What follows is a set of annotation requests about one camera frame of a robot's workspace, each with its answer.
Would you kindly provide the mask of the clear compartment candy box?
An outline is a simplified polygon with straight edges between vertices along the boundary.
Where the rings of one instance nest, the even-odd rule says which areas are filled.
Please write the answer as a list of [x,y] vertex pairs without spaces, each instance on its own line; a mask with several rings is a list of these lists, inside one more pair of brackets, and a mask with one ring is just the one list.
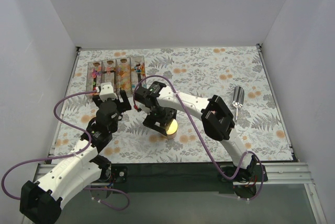
[[136,55],[119,59],[93,61],[87,66],[86,90],[92,91],[102,83],[110,82],[114,92],[124,90],[131,95],[136,85],[146,87],[144,56]]

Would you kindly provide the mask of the round wooden jar lid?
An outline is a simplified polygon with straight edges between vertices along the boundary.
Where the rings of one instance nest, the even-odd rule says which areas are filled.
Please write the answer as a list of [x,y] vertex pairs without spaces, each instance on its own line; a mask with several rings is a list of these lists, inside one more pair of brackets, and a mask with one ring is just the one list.
[[166,135],[168,132],[174,132],[178,130],[178,123],[176,119],[172,119],[172,121],[165,127]]

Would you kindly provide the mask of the silver metal scoop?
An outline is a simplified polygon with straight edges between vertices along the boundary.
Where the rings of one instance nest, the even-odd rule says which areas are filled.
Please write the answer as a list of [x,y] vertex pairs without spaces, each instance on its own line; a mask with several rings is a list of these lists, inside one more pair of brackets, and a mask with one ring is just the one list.
[[236,109],[235,120],[238,120],[239,110],[244,104],[244,89],[241,86],[236,86],[233,90],[232,105]]

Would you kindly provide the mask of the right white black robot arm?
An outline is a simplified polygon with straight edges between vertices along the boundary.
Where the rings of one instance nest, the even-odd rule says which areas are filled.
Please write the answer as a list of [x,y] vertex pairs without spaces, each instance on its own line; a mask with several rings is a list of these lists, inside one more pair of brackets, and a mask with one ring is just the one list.
[[[136,111],[147,113],[144,126],[164,136],[167,136],[168,130],[175,125],[176,113],[185,112],[207,155],[224,179],[231,181],[238,176],[241,180],[248,181],[255,176],[254,165],[249,162],[243,163],[244,148],[239,144],[240,139],[235,131],[233,114],[221,97],[217,95],[212,98],[196,97],[177,92],[172,85],[166,86],[164,83],[155,81],[149,88],[138,84],[134,90],[133,103]],[[233,175],[228,176],[215,162],[192,117],[201,120],[205,134],[220,142],[226,149],[236,167]]]

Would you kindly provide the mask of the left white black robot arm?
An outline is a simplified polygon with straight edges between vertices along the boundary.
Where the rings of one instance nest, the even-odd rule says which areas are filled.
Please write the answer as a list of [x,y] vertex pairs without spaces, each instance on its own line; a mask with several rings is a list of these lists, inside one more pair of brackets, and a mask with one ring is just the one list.
[[88,184],[106,182],[111,177],[111,163],[99,153],[118,130],[122,113],[131,110],[127,93],[101,91],[95,100],[95,118],[70,152],[49,173],[21,188],[19,211],[34,223],[55,223],[63,207]]

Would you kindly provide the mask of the floral patterned table mat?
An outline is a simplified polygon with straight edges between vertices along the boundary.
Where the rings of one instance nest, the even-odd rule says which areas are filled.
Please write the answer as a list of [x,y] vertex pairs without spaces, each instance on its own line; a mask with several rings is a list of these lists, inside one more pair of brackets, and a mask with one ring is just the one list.
[[[244,146],[262,161],[293,159],[291,144],[256,47],[82,51],[69,87],[72,98],[63,109],[65,123],[61,125],[53,147],[55,156],[67,154],[74,148],[82,129],[97,111],[95,104],[82,95],[86,88],[88,63],[136,55],[144,56],[148,84],[168,79],[180,92],[204,98],[218,95],[227,105],[231,105],[234,88],[241,86],[245,97],[236,131]],[[118,131],[102,155],[113,163],[211,160],[185,113],[177,114],[176,137],[165,140],[161,134],[143,125],[145,116],[135,110],[125,112]],[[214,160],[229,161],[230,156],[224,147],[205,135],[202,122],[192,119]]]

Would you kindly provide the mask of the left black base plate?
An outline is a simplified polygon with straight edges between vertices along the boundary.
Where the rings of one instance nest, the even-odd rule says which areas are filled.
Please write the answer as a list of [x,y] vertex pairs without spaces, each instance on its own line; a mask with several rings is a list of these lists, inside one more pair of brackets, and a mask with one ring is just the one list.
[[100,164],[100,176],[94,183],[124,183],[127,180],[128,168],[123,165],[111,163]]

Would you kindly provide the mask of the aluminium frame rail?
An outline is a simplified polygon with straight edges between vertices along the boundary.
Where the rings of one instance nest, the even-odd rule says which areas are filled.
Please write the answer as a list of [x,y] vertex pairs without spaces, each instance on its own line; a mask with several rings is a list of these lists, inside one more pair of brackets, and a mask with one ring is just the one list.
[[[272,162],[257,163],[251,172],[239,171],[234,180],[225,180],[209,163],[119,163],[128,168],[124,183],[113,183],[114,188],[133,193],[167,192],[214,192],[226,196],[234,194],[247,200],[256,195],[253,185],[249,192],[242,189],[249,180],[256,177],[255,185],[302,184],[308,195],[317,223],[326,223],[326,217],[316,191],[316,184],[306,163]],[[107,183],[94,183],[102,187]]]

